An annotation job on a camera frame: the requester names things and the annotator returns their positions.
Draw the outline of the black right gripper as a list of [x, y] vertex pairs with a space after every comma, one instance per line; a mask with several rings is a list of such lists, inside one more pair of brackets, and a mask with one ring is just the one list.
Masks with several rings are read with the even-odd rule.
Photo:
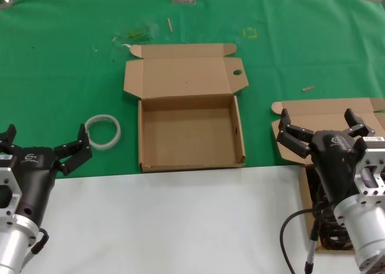
[[338, 204], [357, 193], [353, 186], [356, 167], [363, 158], [362, 138], [375, 131], [348, 108], [345, 131], [313, 131], [292, 123], [288, 110], [282, 109], [277, 124], [276, 142], [283, 160], [302, 166], [312, 164], [331, 204]]

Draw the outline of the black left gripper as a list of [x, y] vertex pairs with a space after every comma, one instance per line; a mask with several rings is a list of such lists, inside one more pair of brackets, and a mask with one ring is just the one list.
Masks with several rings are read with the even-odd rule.
[[54, 149], [13, 146], [16, 133], [15, 125], [10, 124], [0, 134], [1, 154], [11, 155], [10, 160], [1, 159], [1, 167], [11, 169], [22, 192], [15, 213], [40, 226], [58, 171], [67, 176], [86, 163], [93, 156], [90, 140], [84, 123], [77, 140]]

